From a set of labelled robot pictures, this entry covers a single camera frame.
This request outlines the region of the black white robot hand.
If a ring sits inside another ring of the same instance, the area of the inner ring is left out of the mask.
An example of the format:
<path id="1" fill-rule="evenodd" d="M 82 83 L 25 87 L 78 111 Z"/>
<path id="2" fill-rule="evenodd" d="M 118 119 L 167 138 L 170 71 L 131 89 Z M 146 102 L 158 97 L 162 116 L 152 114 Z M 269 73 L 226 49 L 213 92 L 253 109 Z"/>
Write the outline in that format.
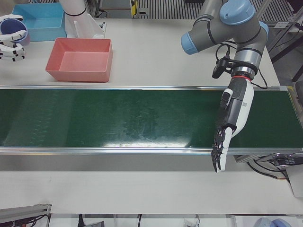
<path id="1" fill-rule="evenodd" d="M 18 28 L 8 34 L 0 33 L 0 59 L 17 62 L 25 58 L 25 50 L 22 44 L 17 41 L 25 38 L 26 28 Z"/>
<path id="2" fill-rule="evenodd" d="M 224 90 L 215 123 L 212 164 L 215 172 L 224 171 L 231 139 L 245 126 L 250 112 L 254 88 L 245 76 L 232 77 Z"/>

